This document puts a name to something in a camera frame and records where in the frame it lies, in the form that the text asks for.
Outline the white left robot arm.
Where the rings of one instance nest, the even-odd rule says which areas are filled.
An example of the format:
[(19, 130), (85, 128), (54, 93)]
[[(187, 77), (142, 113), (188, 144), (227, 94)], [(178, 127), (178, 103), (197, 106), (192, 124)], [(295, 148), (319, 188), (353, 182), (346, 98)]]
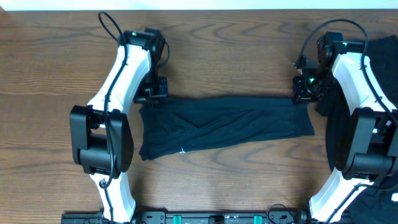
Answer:
[(168, 96), (158, 74), (169, 47), (158, 29), (127, 30), (118, 39), (115, 63), (99, 92), (70, 112), (73, 160), (96, 184), (104, 205), (97, 215), (64, 215), (62, 223), (135, 223), (127, 170), (134, 154), (128, 122), (134, 103), (152, 106)]

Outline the dark green t-shirt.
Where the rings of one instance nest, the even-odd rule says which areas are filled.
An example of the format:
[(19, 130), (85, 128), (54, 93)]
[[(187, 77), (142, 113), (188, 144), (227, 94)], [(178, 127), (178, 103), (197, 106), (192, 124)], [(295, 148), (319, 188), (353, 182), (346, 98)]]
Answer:
[(166, 98), (139, 110), (142, 160), (246, 142), (313, 136), (306, 105), (290, 98), (220, 96)]

